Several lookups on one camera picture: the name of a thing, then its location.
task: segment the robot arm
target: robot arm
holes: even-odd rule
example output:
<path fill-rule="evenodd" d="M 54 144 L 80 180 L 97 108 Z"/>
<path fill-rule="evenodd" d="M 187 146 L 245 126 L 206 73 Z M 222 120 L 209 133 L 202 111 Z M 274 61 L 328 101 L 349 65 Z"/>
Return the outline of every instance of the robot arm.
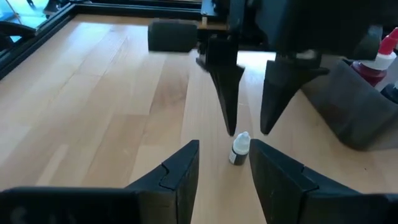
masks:
<path fill-rule="evenodd" d="M 149 50 L 188 52 L 199 42 L 197 63 L 214 81 L 231 136 L 236 128 L 239 81 L 244 70 L 236 65 L 239 49 L 277 53 L 275 61 L 267 62 L 261 106 L 261 131 L 269 134 L 296 91 L 306 82 L 328 73 L 326 68 L 320 68 L 322 55 L 373 60 L 382 25 L 398 24 L 395 13 L 398 3 L 393 0 L 213 0 L 213 3 L 228 18 L 227 31 L 157 21 L 148 33 L 149 43 L 157 44 L 149 44 Z"/>

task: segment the white nozzle cap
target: white nozzle cap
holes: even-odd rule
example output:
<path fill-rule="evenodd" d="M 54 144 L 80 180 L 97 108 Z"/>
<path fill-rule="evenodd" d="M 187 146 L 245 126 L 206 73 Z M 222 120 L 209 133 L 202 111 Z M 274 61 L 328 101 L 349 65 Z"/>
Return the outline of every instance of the white nozzle cap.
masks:
<path fill-rule="evenodd" d="M 234 152 L 239 155 L 246 155 L 249 153 L 250 148 L 250 135 L 247 131 L 239 134 L 234 140 L 234 144 L 232 145 Z"/>

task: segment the bottle label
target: bottle label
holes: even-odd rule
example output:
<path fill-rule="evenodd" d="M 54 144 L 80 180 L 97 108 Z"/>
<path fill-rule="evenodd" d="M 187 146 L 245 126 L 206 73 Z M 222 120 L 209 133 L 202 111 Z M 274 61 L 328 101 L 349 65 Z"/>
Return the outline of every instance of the bottle label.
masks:
<path fill-rule="evenodd" d="M 236 154 L 234 153 L 233 150 L 231 150 L 231 153 L 229 154 L 229 161 L 234 164 L 236 159 Z"/>

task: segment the wood grain surface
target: wood grain surface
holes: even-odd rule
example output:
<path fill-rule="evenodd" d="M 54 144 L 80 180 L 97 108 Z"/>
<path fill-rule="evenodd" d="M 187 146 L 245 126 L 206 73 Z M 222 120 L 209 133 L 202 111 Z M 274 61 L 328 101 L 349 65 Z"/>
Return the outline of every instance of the wood grain surface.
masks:
<path fill-rule="evenodd" d="M 228 161 L 226 132 L 197 54 L 147 51 L 148 19 L 77 16 L 0 82 L 0 189 L 124 187 L 200 140 L 192 223 L 265 223 L 249 161 Z M 238 127 L 360 192 L 398 192 L 398 150 L 343 146 L 298 92 L 275 128 L 259 128 L 270 53 L 239 53 Z"/>

